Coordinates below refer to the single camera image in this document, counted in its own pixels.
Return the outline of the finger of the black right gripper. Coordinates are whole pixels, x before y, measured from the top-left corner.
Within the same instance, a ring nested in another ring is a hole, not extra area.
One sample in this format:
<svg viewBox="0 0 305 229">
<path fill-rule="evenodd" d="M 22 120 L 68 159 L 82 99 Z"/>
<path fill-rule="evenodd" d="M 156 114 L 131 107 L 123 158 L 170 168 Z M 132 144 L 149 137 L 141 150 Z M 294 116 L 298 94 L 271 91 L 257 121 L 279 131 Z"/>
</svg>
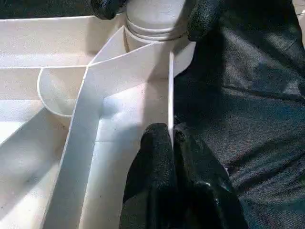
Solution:
<svg viewBox="0 0 305 229">
<path fill-rule="evenodd" d="M 113 19 L 125 11 L 128 0 L 91 0 L 94 15 L 99 19 Z"/>
<path fill-rule="evenodd" d="M 188 20 L 188 40 L 202 39 L 217 24 L 220 15 L 220 0 L 196 0 Z"/>
</svg>

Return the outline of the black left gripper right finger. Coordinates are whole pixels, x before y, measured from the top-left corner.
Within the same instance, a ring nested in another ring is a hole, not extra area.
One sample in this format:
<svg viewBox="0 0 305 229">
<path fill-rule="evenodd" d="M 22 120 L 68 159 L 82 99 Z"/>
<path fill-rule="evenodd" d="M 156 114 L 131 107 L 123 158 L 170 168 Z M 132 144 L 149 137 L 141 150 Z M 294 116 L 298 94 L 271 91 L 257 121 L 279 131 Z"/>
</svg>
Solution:
<svg viewBox="0 0 305 229">
<path fill-rule="evenodd" d="M 188 132 L 174 134 L 178 185 L 189 229 L 246 229 L 239 198 L 224 166 L 207 144 Z"/>
</svg>

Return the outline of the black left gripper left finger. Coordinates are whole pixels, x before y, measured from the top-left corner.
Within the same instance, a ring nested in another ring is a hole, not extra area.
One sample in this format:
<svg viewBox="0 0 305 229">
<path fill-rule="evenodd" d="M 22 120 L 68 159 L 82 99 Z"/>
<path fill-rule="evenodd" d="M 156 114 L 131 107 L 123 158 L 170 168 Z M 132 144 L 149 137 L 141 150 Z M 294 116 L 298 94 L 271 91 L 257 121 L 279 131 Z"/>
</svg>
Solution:
<svg viewBox="0 0 305 229">
<path fill-rule="evenodd" d="M 126 179 L 120 227 L 176 227 L 177 179 L 173 148 L 165 123 L 149 125 Z"/>
</svg>

